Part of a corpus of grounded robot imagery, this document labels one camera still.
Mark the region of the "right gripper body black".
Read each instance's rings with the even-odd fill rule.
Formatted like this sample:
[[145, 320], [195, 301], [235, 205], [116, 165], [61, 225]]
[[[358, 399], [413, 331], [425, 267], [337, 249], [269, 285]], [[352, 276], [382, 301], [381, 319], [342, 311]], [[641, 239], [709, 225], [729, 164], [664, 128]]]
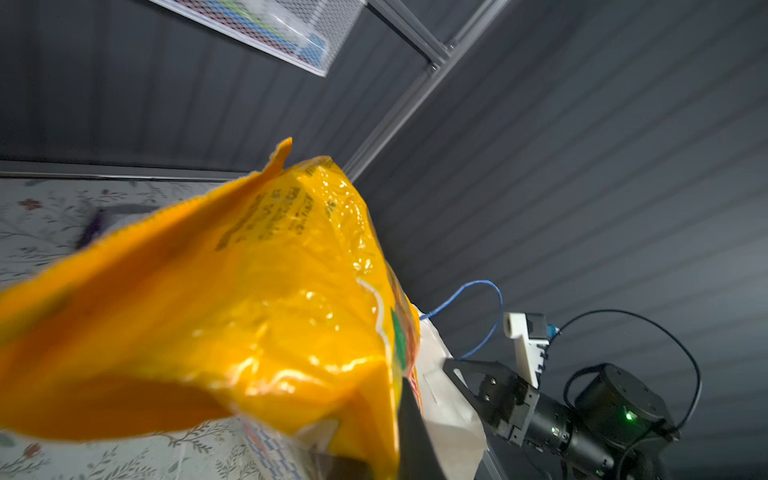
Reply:
[[570, 408], [529, 385], [515, 374], [487, 375], [479, 392], [480, 418], [507, 443], [549, 452], [575, 477], [610, 477], [614, 454], [591, 433]]

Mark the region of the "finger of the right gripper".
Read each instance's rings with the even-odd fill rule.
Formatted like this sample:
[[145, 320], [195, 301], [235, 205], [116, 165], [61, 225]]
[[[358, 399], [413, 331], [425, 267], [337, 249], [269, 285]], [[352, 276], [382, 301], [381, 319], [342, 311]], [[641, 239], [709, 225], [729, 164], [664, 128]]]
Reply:
[[506, 420], [514, 404], [516, 374], [499, 362], [448, 358], [443, 372], [481, 420]]

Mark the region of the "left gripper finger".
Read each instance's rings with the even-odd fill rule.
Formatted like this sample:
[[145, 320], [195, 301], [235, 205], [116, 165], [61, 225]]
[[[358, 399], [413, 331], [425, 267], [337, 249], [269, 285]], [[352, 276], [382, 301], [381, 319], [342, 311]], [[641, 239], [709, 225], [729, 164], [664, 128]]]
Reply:
[[430, 441], [418, 402], [407, 378], [402, 379], [398, 409], [400, 480], [445, 480], [446, 477]]

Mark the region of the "blue checkered paper bag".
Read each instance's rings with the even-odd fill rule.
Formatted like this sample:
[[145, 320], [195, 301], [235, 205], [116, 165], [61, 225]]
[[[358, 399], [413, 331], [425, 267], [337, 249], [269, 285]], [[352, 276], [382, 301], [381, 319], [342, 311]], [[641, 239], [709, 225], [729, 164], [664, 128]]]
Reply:
[[[470, 281], [428, 313], [421, 313], [421, 349], [412, 387], [430, 441], [446, 479], [473, 479], [487, 455], [488, 444], [475, 410], [443, 372], [451, 358], [431, 319], [451, 305], [466, 289], [487, 285], [498, 303], [499, 288], [489, 280]], [[265, 426], [243, 420], [243, 438], [259, 479], [370, 479], [369, 467], [358, 460], [334, 457], [307, 444], [285, 439]]]

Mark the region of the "yellow snack bag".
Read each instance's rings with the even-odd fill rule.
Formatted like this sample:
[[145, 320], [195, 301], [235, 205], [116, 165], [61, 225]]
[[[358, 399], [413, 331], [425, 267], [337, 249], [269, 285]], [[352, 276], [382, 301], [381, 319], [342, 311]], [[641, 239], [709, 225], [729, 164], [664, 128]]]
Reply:
[[97, 440], [237, 415], [392, 479], [416, 308], [328, 157], [161, 209], [1, 294], [1, 424]]

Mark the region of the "small purple snack bag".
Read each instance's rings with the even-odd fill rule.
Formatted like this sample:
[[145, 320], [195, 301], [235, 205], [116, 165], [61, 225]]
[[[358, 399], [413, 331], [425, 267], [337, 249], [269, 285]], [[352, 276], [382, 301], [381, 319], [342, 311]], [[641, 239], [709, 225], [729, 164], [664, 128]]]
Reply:
[[119, 204], [100, 208], [85, 226], [75, 243], [75, 250], [82, 250], [97, 239], [142, 220], [156, 210], [158, 210], [157, 206], [139, 204]]

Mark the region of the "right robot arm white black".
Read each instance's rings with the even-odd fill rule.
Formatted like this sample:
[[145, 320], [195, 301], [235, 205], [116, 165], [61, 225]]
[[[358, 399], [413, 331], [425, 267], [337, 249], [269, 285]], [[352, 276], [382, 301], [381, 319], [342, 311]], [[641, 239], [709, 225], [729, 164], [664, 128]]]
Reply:
[[443, 370], [493, 434], [557, 457], [566, 478], [668, 479], [662, 451], [680, 438], [664, 400], [613, 364], [561, 403], [498, 362], [449, 358]]

